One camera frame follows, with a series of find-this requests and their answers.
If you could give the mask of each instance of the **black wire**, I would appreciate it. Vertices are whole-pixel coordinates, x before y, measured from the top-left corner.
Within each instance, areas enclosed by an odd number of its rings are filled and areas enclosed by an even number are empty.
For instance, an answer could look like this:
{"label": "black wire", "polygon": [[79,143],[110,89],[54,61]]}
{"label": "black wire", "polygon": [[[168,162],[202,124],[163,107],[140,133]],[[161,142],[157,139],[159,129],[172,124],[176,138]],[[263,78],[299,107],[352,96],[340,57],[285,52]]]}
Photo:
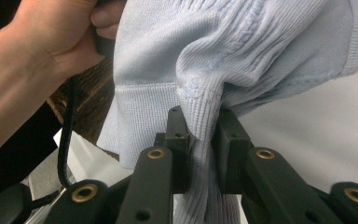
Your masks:
{"label": "black wire", "polygon": [[46,195],[43,198],[36,199],[36,200],[32,201],[32,209],[34,210],[36,208],[40,208],[42,206],[52,203],[54,201],[54,199],[56,199],[59,194],[60,194],[60,192],[56,190],[56,191]]}
{"label": "black wire", "polygon": [[78,77],[71,77],[69,79],[68,85],[68,102],[63,118],[57,162],[58,178],[60,179],[61,184],[66,189],[68,189],[72,185],[67,175],[67,160],[69,145],[71,143],[72,129],[74,127],[74,120],[76,115]]}

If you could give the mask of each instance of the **wooden surface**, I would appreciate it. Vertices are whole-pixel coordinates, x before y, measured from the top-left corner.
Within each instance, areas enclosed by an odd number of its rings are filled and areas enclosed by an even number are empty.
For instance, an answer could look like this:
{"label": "wooden surface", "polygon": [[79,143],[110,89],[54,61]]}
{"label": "wooden surface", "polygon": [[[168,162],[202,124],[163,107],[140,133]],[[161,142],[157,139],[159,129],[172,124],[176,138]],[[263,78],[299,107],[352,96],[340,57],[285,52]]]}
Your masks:
{"label": "wooden surface", "polygon": [[[79,75],[78,101],[74,131],[96,144],[114,95],[112,59],[106,59]],[[65,82],[48,99],[60,123],[68,100]]]}

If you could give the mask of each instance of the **light blue sweater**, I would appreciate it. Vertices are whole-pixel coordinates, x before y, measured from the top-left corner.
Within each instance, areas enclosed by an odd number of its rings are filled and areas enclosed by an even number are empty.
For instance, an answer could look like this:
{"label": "light blue sweater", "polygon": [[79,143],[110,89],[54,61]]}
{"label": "light blue sweater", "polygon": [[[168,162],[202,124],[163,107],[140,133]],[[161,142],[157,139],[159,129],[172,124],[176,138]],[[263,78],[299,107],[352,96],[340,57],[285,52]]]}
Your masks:
{"label": "light blue sweater", "polygon": [[117,34],[115,98],[98,145],[134,168],[180,105],[197,141],[175,223],[238,223],[210,148],[221,105],[238,116],[358,69],[358,0],[129,0]]}

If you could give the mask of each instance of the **finger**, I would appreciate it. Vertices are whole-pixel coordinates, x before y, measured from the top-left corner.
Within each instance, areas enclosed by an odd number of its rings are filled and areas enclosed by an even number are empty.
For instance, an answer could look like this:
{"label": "finger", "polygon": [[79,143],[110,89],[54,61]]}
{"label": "finger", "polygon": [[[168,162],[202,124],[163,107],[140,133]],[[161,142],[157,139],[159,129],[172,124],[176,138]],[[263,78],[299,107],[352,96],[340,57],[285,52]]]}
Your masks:
{"label": "finger", "polygon": [[97,34],[108,39],[116,39],[117,29],[118,24],[114,24],[104,28],[97,28]]}
{"label": "finger", "polygon": [[113,1],[96,7],[91,12],[91,22],[96,27],[106,27],[120,22],[125,1]]}

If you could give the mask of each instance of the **white surface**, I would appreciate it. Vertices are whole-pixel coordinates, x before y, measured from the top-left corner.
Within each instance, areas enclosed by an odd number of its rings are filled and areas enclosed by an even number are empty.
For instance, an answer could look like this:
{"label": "white surface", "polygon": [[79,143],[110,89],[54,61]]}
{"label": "white surface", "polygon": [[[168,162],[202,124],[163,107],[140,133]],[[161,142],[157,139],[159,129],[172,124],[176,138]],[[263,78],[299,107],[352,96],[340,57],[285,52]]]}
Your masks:
{"label": "white surface", "polygon": [[[57,146],[60,138],[61,131],[54,136]],[[132,174],[132,170],[122,168],[117,160],[75,132],[72,132],[71,146],[69,146],[68,166],[77,182],[96,179],[103,181],[107,186],[112,186]]]}
{"label": "white surface", "polygon": [[281,152],[312,186],[358,183],[358,74],[261,106],[241,123],[256,146]]}

